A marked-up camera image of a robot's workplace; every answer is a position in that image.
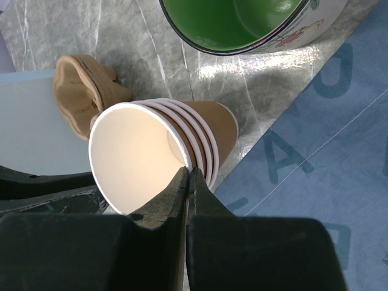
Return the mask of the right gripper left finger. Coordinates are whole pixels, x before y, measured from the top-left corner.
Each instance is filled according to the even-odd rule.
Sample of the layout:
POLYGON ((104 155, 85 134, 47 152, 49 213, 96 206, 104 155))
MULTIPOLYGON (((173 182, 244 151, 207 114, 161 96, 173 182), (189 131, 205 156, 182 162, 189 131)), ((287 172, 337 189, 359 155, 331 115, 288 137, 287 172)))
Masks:
POLYGON ((1 289, 181 290, 188 181, 128 215, 1 216, 1 289))

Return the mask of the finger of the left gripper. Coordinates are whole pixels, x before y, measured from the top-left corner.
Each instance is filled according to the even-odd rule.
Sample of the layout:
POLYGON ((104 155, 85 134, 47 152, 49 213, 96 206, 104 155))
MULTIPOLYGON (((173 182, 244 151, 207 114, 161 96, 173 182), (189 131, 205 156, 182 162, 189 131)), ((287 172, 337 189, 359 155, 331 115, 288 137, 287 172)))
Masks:
POLYGON ((1 216, 16 212, 102 214, 107 207, 90 172, 44 176, 1 166, 1 216))

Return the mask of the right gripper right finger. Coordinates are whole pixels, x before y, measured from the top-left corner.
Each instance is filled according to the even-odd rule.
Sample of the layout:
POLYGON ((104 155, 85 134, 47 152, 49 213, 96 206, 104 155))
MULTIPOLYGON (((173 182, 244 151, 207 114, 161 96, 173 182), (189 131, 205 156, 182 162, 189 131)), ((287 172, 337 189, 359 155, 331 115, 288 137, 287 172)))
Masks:
POLYGON ((317 220, 239 217, 190 174, 186 264, 192 290, 346 290, 328 231, 317 220))

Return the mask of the stack of brown paper cups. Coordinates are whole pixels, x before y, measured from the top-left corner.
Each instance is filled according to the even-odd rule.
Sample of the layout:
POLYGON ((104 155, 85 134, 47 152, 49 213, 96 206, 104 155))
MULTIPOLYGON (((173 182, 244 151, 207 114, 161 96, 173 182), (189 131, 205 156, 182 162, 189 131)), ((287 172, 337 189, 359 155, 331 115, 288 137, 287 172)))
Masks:
POLYGON ((218 102, 122 102, 92 125, 90 168, 109 205, 128 215, 165 190, 181 168, 199 169, 212 187, 238 134, 235 115, 218 102))

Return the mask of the brown pulp cup carrier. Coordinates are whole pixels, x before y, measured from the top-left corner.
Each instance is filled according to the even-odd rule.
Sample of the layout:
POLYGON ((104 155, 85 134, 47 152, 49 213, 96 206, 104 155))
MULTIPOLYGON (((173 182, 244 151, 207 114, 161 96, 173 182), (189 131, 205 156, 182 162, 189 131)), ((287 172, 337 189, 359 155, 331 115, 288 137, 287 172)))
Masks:
POLYGON ((53 93, 58 109, 83 140, 106 109, 131 101, 133 93, 117 81, 116 70, 87 54, 64 55, 56 63, 53 93))

